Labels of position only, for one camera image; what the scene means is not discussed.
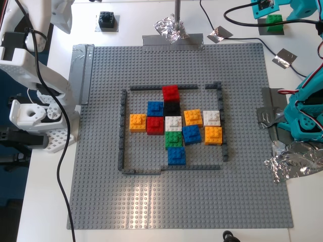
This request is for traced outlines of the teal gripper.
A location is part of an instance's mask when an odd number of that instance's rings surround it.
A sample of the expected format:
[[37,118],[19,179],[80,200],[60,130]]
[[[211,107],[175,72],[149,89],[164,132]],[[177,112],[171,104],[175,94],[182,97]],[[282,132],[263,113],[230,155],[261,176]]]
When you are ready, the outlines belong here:
[[311,16],[318,8],[316,0],[290,0],[288,5],[292,8],[292,12],[287,20],[299,20]]

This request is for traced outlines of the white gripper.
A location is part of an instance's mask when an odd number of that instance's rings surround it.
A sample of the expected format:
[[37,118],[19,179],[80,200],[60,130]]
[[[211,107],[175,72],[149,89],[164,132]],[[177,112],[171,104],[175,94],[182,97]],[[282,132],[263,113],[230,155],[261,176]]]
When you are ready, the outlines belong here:
[[51,23],[63,32],[70,34],[72,28],[72,5],[74,0],[51,1]]

